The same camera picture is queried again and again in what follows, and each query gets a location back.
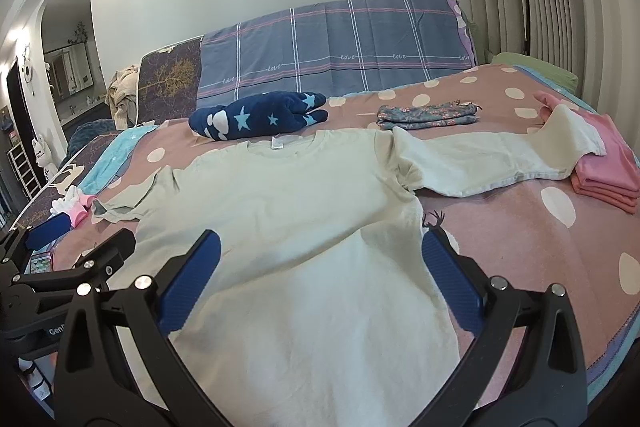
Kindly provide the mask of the blue plaid pillow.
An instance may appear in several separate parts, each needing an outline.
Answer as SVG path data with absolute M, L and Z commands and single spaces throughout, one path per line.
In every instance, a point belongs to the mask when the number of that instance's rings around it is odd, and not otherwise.
M 457 0 L 317 3 L 205 35 L 196 104 L 227 105 L 271 91 L 385 91 L 476 63 Z

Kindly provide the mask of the wall mirror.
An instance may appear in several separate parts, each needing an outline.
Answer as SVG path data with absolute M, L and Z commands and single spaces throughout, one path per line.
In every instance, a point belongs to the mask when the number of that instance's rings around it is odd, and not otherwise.
M 105 80 L 91 0 L 46 0 L 41 41 L 49 89 L 61 124 L 104 101 Z

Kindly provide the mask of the pink polka dot blanket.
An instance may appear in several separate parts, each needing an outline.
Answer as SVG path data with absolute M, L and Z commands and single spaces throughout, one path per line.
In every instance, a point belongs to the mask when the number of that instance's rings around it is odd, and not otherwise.
M 522 72 L 484 67 L 439 80 L 433 89 L 412 86 L 396 98 L 412 102 L 432 98 L 473 100 L 482 106 L 483 120 L 472 126 L 409 133 L 420 140 L 473 132 L 533 134 L 542 124 L 534 98 L 536 82 Z M 214 143 L 197 138 L 182 120 L 164 124 L 134 150 L 127 172 L 98 197 L 109 200 L 125 188 L 149 178 L 165 166 L 182 169 L 211 150 L 242 142 L 266 142 L 279 150 L 319 130 L 376 129 L 370 123 L 372 96 L 349 98 L 334 108 L 326 124 L 268 140 Z M 623 210 L 573 192 L 570 182 L 531 179 L 465 198 L 416 193 L 423 220 L 435 211 L 445 215 L 442 227 L 454 249 L 470 257 L 488 274 L 500 274 L 513 285 L 540 291 L 563 284 L 574 308 L 585 362 L 591 374 L 603 371 L 618 345 L 629 336 L 639 311 L 639 220 Z M 99 218 L 93 204 L 89 216 L 55 249 L 57 268 L 69 267 L 108 236 L 128 229 L 132 221 Z M 454 324 L 459 355 L 471 336 Z

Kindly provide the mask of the turquoise towel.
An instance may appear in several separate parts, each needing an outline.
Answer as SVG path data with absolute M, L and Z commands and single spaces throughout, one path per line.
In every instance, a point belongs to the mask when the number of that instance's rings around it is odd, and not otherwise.
M 138 142 L 156 128 L 156 124 L 145 124 L 120 132 L 78 185 L 82 193 L 96 195 L 107 187 L 126 164 Z

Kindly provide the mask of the white shelf rack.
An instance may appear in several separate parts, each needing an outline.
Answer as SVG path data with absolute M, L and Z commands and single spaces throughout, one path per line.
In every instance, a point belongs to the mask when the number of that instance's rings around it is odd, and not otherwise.
M 26 155 L 23 144 L 17 142 L 9 149 L 6 155 L 8 155 L 10 164 L 17 176 L 18 182 L 21 183 L 27 199 L 34 199 L 41 190 L 41 184 Z

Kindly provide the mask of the navy star fleece garment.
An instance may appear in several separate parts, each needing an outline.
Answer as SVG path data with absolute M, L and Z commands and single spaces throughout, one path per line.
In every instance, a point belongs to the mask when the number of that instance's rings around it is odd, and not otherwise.
M 196 134 L 214 141 L 287 134 L 325 122 L 324 104 L 326 96 L 321 93 L 273 91 L 199 108 L 188 124 Z

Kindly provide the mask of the red case smartphone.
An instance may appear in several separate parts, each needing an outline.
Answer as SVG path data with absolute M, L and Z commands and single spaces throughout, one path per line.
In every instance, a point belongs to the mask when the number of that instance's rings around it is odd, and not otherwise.
M 28 273 L 39 274 L 53 271 L 53 260 L 50 251 L 45 253 L 35 253 L 29 259 Z

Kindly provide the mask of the pink white socks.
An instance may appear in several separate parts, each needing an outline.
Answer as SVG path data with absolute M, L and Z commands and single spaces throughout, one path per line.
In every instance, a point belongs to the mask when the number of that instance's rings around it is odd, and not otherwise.
M 64 213 L 70 219 L 70 225 L 76 228 L 89 216 L 95 199 L 96 196 L 85 194 L 81 188 L 71 185 L 63 197 L 52 202 L 50 213 L 52 216 Z

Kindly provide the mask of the floral folded garment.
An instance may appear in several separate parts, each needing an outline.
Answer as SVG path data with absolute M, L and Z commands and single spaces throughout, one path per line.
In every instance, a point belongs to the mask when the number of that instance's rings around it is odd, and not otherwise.
M 475 103 L 460 101 L 422 107 L 383 105 L 376 114 L 376 124 L 383 130 L 398 127 L 407 131 L 475 124 L 481 109 Z

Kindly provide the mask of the pink folded clothes stack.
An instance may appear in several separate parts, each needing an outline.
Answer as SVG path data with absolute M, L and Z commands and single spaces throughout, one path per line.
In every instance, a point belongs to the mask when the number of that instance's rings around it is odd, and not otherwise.
M 566 105 L 584 118 L 587 124 L 591 124 L 603 141 L 604 156 L 587 155 L 578 161 L 570 175 L 573 190 L 634 215 L 639 206 L 639 167 L 634 152 L 618 132 L 611 117 L 586 112 L 544 91 L 535 92 L 534 98 L 542 104 L 540 116 L 543 122 L 547 121 L 555 107 Z

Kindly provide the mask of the beige clothes pile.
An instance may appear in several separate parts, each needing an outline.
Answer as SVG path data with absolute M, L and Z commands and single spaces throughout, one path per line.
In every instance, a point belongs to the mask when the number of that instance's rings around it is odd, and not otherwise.
M 107 83 L 105 103 L 110 109 L 116 130 L 126 130 L 137 124 L 138 83 L 138 65 L 116 70 Z

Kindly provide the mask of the dark tree print pillow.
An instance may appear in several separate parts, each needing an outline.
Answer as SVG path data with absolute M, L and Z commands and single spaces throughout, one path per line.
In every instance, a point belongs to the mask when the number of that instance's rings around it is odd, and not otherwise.
M 171 44 L 142 57 L 138 77 L 138 123 L 186 118 L 195 109 L 201 77 L 201 37 Z

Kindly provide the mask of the dark patterned bedspread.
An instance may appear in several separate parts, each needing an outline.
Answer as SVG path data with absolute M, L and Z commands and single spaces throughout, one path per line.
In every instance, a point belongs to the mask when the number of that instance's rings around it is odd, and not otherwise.
M 111 119 L 81 124 L 72 134 L 67 155 L 58 168 L 58 173 L 20 212 L 12 229 L 35 227 L 46 221 L 50 217 L 52 202 L 62 198 L 72 185 L 78 186 L 85 179 L 117 135 L 119 132 Z

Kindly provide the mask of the green sheet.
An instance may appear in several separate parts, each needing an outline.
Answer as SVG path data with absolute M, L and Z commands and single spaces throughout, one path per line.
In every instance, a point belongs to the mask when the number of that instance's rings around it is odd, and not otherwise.
M 578 77 L 575 74 L 559 66 L 539 60 L 539 58 L 513 52 L 501 52 L 492 57 L 491 64 L 526 67 L 570 91 L 571 94 L 577 93 Z

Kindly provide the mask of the white t-shirt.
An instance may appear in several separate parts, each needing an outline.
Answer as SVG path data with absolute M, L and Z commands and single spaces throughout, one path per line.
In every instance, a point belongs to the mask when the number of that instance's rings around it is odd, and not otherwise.
M 566 107 L 533 134 L 319 130 L 158 168 L 94 212 L 137 225 L 114 287 L 157 273 L 205 230 L 219 235 L 221 262 L 171 340 L 232 424 L 405 426 L 459 360 L 422 261 L 416 193 L 562 180 L 587 154 L 603 142 Z

